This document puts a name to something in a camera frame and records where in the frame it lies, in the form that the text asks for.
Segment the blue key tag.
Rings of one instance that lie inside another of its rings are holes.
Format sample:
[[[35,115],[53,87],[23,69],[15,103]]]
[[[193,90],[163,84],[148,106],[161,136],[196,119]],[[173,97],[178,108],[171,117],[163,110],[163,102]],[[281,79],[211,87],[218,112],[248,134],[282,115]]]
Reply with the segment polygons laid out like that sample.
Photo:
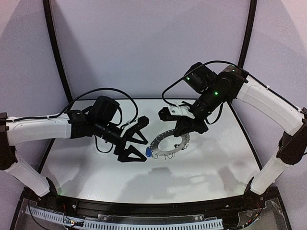
[[[150,147],[147,147],[147,148],[146,148],[145,155],[146,155],[148,158],[152,157],[153,154],[152,154],[152,149],[151,149]]]

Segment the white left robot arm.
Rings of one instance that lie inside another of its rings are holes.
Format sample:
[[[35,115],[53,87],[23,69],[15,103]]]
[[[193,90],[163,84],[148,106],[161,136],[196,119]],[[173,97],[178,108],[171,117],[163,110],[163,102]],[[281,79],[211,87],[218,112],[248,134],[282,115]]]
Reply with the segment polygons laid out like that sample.
[[[127,142],[147,144],[141,130],[149,124],[146,116],[137,116],[124,128],[113,123],[116,112],[121,112],[117,101],[99,96],[93,105],[83,110],[68,110],[60,115],[43,117],[7,117],[0,115],[0,169],[15,177],[40,198],[57,198],[53,182],[34,170],[16,154],[16,145],[44,139],[101,138],[115,146],[119,162],[145,162],[146,157]]]

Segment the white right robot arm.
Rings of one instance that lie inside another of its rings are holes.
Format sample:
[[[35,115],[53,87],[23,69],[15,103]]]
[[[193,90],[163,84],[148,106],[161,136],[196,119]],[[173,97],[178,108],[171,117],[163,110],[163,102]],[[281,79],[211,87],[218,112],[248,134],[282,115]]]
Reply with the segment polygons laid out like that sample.
[[[182,78],[199,98],[192,104],[174,104],[171,115],[179,116],[176,135],[202,132],[204,120],[226,101],[239,99],[265,114],[283,130],[276,152],[247,187],[257,195],[266,189],[290,166],[299,163],[307,153],[307,110],[298,108],[274,93],[245,70],[233,64],[219,74],[200,62],[191,66]]]

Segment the perforated metal key ring disc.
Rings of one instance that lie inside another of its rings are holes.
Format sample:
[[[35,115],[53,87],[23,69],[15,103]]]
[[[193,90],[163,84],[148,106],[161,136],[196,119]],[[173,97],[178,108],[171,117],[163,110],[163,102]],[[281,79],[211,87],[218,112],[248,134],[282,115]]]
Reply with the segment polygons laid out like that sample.
[[[180,137],[174,137],[174,130],[168,130],[159,134],[149,145],[152,149],[152,157],[158,159],[163,157],[171,159],[175,154],[181,150],[185,150],[189,146],[190,135],[189,133]]]

